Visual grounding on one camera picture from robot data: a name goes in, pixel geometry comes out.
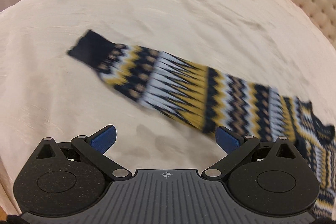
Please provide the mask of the navy yellow patterned knit sweater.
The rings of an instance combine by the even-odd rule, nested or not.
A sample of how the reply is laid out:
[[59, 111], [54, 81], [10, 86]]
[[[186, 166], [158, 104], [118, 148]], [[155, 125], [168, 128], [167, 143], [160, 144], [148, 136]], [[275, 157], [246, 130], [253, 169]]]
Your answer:
[[331, 216], [335, 202], [335, 127], [318, 119], [310, 101], [283, 96], [276, 88], [164, 51], [112, 43], [91, 30], [68, 54], [140, 106], [205, 134], [224, 126], [261, 141], [287, 137], [319, 181], [314, 215]]

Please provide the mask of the cream bedspread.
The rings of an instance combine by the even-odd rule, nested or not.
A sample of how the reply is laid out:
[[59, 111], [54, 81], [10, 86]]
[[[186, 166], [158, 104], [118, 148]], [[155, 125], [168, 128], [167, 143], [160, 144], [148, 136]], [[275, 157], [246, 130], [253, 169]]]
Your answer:
[[165, 51], [311, 101], [335, 124], [335, 49], [291, 0], [22, 0], [1, 12], [1, 207], [43, 137], [108, 124], [107, 155], [129, 170], [205, 169], [224, 156], [204, 134], [109, 90], [67, 55], [87, 30]]

